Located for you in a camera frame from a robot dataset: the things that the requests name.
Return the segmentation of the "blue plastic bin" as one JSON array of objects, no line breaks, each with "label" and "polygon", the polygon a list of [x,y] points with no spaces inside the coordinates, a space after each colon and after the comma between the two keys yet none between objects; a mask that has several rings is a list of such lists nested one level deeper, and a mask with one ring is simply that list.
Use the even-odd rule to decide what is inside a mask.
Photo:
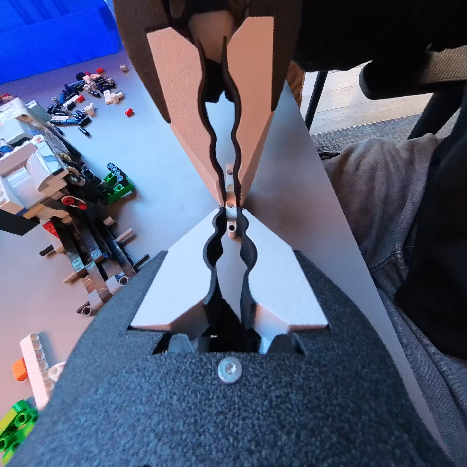
[{"label": "blue plastic bin", "polygon": [[120,35],[111,9],[5,28],[0,32],[1,84],[117,53]]},{"label": "blue plastic bin", "polygon": [[2,0],[1,25],[5,28],[30,25],[85,9],[108,8],[103,0]]}]

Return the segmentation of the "white curved lego piece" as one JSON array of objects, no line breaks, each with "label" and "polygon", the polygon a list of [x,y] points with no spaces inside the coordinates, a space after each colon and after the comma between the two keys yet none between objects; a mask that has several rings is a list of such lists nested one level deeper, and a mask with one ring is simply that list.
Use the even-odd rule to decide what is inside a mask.
[{"label": "white curved lego piece", "polygon": [[56,383],[58,382],[59,378],[62,375],[65,365],[66,365],[66,361],[63,361],[56,365],[51,366],[48,369],[47,379],[45,380],[45,385],[49,392],[51,392],[55,388]]}]

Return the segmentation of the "black chair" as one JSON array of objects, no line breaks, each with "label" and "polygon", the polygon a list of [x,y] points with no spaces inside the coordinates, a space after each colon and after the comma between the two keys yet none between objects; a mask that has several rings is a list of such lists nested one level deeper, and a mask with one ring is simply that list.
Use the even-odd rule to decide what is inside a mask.
[{"label": "black chair", "polygon": [[305,125],[318,135],[385,120],[400,128],[402,118],[417,116],[408,139],[436,134],[461,107],[466,64],[464,45],[428,51],[414,66],[399,60],[308,73],[301,108]]}]

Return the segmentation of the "pile of small lego pieces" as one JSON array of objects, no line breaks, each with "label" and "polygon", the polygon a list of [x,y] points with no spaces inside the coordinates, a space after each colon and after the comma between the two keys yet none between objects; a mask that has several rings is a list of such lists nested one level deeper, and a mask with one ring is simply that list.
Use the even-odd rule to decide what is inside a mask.
[{"label": "pile of small lego pieces", "polygon": [[59,133],[62,127],[75,126],[90,138],[87,127],[97,115],[98,107],[117,105],[124,100],[125,95],[114,78],[103,67],[97,67],[94,72],[79,72],[74,81],[65,83],[60,93],[51,98],[46,116]]}]

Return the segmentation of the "green lego block black pins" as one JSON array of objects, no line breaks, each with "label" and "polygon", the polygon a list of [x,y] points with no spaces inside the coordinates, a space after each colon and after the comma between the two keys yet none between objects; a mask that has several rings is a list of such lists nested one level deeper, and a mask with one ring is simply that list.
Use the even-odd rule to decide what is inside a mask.
[{"label": "green lego block black pins", "polygon": [[104,177],[101,187],[100,202],[104,205],[118,201],[135,188],[127,174],[112,162],[107,164],[108,174]]}]

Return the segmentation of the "white lego truck model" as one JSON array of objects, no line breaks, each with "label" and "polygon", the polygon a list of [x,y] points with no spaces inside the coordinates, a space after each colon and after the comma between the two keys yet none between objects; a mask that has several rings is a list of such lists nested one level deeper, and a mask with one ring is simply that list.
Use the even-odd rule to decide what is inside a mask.
[{"label": "white lego truck model", "polygon": [[50,125],[35,101],[1,97],[1,230],[23,236],[34,227],[48,232],[51,244],[40,256],[64,254],[73,272],[63,282],[81,281],[88,299],[77,310],[93,317],[149,259],[132,261],[124,245],[129,229],[112,233],[116,221],[102,219],[102,181],[77,151]]}]

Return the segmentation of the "long white lego beam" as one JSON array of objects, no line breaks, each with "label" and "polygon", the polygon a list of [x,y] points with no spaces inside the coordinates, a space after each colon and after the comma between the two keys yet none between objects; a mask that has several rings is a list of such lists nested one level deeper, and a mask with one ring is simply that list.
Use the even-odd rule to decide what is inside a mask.
[{"label": "long white lego beam", "polygon": [[41,412],[49,403],[56,382],[49,375],[49,365],[37,333],[29,334],[22,339],[20,348],[36,408]]}]

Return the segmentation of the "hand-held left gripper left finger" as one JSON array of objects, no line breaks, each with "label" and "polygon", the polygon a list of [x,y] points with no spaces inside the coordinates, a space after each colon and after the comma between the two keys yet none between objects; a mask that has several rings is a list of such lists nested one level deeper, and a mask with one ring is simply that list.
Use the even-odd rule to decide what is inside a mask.
[{"label": "hand-held left gripper left finger", "polygon": [[213,210],[169,248],[131,326],[186,334],[192,340],[219,324],[216,264],[223,254],[224,207]]}]

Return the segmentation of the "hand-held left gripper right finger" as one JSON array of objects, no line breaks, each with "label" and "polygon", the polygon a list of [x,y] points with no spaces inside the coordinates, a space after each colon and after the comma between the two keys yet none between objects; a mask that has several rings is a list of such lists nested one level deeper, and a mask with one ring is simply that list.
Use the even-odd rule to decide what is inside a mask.
[{"label": "hand-held left gripper right finger", "polygon": [[299,264],[285,241],[246,209],[237,212],[240,257],[247,270],[241,294],[241,318],[261,342],[278,335],[322,329],[328,320]]}]

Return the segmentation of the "green lego frame piece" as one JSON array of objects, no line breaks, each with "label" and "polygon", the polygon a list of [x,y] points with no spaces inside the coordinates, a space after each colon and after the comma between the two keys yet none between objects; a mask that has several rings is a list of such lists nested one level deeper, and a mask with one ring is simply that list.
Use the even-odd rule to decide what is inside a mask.
[{"label": "green lego frame piece", "polygon": [[32,431],[39,412],[26,400],[14,404],[0,421],[0,451],[4,466],[9,463],[18,447]]}]

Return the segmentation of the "person's leg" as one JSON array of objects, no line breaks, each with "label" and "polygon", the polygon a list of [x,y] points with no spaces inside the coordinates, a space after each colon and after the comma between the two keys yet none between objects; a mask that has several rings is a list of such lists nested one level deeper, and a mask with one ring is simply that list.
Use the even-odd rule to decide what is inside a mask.
[{"label": "person's leg", "polygon": [[408,272],[410,228],[440,143],[432,134],[398,145],[371,138],[322,160],[449,455],[466,466],[466,360],[437,350],[393,299]]}]

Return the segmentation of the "person's right forearm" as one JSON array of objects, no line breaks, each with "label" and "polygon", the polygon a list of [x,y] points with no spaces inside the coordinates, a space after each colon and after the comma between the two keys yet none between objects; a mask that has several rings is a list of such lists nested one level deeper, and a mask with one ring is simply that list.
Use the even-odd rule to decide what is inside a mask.
[{"label": "person's right forearm", "polygon": [[465,0],[303,1],[292,60],[305,72],[422,59],[466,45]]}]

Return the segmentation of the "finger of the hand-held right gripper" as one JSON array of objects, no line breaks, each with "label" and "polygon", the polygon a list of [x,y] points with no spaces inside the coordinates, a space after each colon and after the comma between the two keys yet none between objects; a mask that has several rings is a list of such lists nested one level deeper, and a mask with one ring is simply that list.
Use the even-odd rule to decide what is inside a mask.
[{"label": "finger of the hand-held right gripper", "polygon": [[235,105],[231,136],[237,203],[246,201],[274,115],[273,38],[273,16],[249,16],[224,44],[225,80]]},{"label": "finger of the hand-held right gripper", "polygon": [[200,110],[204,86],[198,48],[171,27],[147,33],[169,113],[170,127],[219,205],[225,204],[223,175],[214,162],[216,138]]}]

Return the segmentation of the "short white lego beam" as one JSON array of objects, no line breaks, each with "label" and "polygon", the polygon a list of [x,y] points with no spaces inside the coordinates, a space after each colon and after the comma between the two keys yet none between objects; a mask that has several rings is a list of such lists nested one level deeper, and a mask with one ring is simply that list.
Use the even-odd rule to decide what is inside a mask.
[{"label": "short white lego beam", "polygon": [[228,209],[235,209],[237,207],[233,171],[234,171],[233,163],[228,163],[225,165],[225,190],[226,190],[225,207]]}]

